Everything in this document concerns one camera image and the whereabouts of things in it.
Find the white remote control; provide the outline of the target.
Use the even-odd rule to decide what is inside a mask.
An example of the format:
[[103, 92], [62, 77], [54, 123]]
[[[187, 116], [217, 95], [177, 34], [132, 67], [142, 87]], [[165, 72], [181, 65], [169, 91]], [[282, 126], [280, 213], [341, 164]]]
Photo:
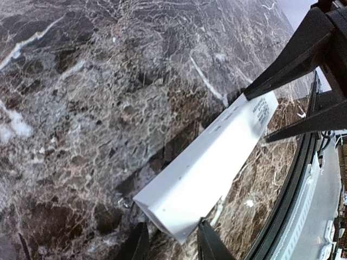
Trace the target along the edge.
[[273, 92], [252, 100], [240, 95], [134, 202], [161, 232], [183, 244], [228, 193], [277, 107]]

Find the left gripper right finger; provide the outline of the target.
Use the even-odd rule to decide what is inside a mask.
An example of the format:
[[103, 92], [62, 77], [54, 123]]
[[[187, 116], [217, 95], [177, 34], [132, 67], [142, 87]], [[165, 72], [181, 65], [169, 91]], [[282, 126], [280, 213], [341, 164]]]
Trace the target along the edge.
[[221, 241], [209, 222], [201, 219], [197, 232], [198, 259], [202, 260], [236, 260]]

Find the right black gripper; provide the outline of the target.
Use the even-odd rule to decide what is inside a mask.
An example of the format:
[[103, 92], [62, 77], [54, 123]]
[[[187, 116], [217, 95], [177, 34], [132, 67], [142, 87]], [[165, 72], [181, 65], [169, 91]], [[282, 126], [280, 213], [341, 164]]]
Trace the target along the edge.
[[[276, 60], [246, 88], [247, 100], [280, 88], [318, 66], [330, 87], [346, 94], [346, 1], [318, 1], [311, 8]], [[310, 115], [266, 136], [266, 142], [346, 130], [346, 97], [342, 95], [333, 91], [317, 94]]]

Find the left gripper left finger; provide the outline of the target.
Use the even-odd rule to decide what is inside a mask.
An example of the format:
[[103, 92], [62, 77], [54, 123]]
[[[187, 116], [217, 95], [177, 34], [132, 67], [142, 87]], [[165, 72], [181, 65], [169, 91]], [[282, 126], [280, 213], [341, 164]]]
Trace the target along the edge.
[[129, 238], [121, 246], [116, 260], [145, 260], [150, 249], [147, 224], [140, 222], [131, 232]]

